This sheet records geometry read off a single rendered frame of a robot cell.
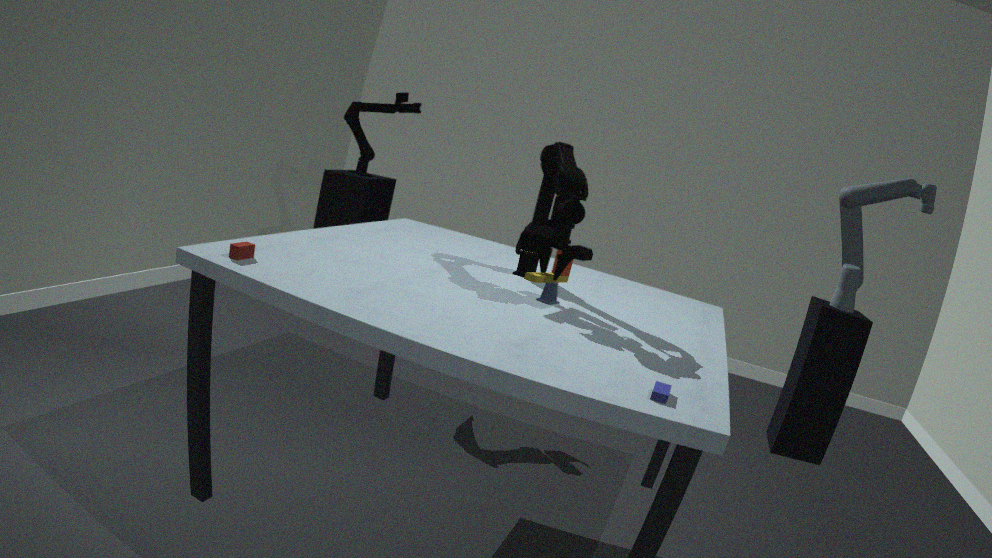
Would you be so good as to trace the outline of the small red-brown block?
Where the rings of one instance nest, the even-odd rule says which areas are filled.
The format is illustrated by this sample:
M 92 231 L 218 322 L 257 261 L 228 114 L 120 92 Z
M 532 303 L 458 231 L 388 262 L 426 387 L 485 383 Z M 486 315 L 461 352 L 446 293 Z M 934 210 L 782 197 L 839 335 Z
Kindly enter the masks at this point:
M 254 258 L 255 244 L 249 242 L 231 243 L 229 257 L 239 261 Z

